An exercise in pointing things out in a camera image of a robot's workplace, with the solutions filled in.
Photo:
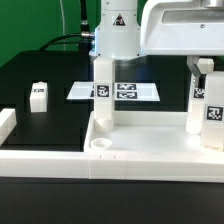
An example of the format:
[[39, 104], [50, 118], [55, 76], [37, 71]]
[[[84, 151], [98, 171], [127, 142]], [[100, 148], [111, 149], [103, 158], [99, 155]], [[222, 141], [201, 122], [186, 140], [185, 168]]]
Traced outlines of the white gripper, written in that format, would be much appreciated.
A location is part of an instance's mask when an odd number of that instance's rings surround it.
[[147, 55], [188, 56], [198, 87], [198, 56], [224, 55], [224, 0], [148, 0], [140, 45]]

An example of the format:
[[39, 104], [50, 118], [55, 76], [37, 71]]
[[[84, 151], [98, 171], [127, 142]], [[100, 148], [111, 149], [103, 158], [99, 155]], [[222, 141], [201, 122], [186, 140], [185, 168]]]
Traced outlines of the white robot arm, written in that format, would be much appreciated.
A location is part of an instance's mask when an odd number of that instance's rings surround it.
[[201, 56], [224, 55], [224, 0], [101, 0], [92, 56], [133, 60], [181, 55], [195, 77]]

